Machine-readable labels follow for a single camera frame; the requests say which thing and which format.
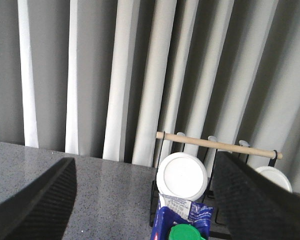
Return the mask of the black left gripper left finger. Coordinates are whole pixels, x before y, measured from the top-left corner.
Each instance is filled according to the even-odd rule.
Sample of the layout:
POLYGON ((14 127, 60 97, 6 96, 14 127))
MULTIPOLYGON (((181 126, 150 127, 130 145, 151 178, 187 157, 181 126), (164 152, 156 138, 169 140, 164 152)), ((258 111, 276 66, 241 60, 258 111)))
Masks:
POLYGON ((61 240, 77 195, 73 157, 64 157, 0 203, 0 240, 61 240))

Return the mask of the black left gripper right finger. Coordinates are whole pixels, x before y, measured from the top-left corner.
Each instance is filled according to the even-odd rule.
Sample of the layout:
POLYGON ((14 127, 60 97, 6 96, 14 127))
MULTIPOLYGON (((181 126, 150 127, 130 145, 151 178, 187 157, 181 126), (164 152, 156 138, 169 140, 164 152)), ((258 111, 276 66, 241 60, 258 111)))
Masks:
POLYGON ((212 188, 234 240, 300 240, 300 196, 236 156, 215 156, 212 188))

